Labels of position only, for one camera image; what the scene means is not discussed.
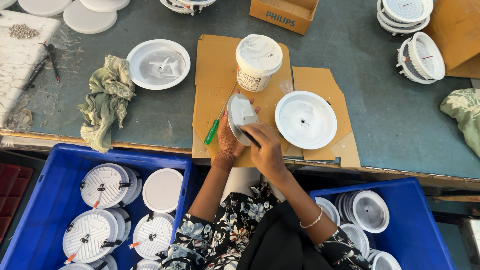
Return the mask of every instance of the rag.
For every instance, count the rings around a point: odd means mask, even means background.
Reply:
[[[453,91],[443,100],[440,110],[457,120],[467,145],[480,157],[480,89]]]
[[[103,68],[90,78],[90,89],[87,103],[78,105],[78,109],[91,126],[84,123],[80,134],[93,150],[106,153],[112,145],[113,122],[118,119],[120,129],[123,128],[128,102],[136,96],[128,61],[112,55],[105,57]]]

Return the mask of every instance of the bracelet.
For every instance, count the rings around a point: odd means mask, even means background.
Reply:
[[[308,229],[310,227],[313,227],[315,224],[317,224],[317,222],[322,218],[322,215],[324,213],[324,210],[321,207],[320,207],[320,210],[322,211],[322,212],[320,212],[320,216],[318,216],[318,218],[312,224],[308,225],[307,227],[303,227],[301,222],[300,222],[300,227],[302,229]]]

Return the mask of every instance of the work table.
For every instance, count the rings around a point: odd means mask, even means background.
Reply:
[[[375,2],[322,1],[305,36],[251,17],[249,9],[248,0],[218,0],[201,14],[190,16],[174,13],[158,0],[139,0],[120,10],[117,22],[106,32],[71,32],[77,50],[67,52],[66,57],[61,57],[60,50],[56,54],[58,66],[63,66],[62,83],[53,81],[52,70],[44,70],[37,87],[28,90],[36,93],[37,104],[46,98],[38,93],[39,88],[53,96],[57,93],[56,109],[49,115],[39,110],[47,103],[38,105],[31,130],[17,130],[13,135],[80,142],[85,121],[77,105],[85,103],[89,78],[103,66],[104,57],[126,59],[144,41],[170,39],[190,54],[190,73],[170,89],[137,87],[124,128],[119,131],[115,123],[112,140],[114,146],[191,153],[198,38],[201,34],[237,38],[260,34],[285,44],[292,66],[331,70],[345,95],[365,169],[480,179],[480,158],[466,145],[456,120],[439,110],[449,93],[471,88],[471,82],[445,77],[421,85],[399,74],[397,49],[411,35],[394,37],[383,30],[376,19]]]

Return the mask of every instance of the red crate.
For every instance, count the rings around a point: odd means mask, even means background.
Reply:
[[[0,243],[24,195],[33,169],[0,163]]]

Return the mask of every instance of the woman's right hand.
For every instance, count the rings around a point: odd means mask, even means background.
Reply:
[[[262,148],[251,144],[252,161],[273,184],[278,184],[289,172],[283,162],[282,145],[272,128],[266,123],[242,126]]]

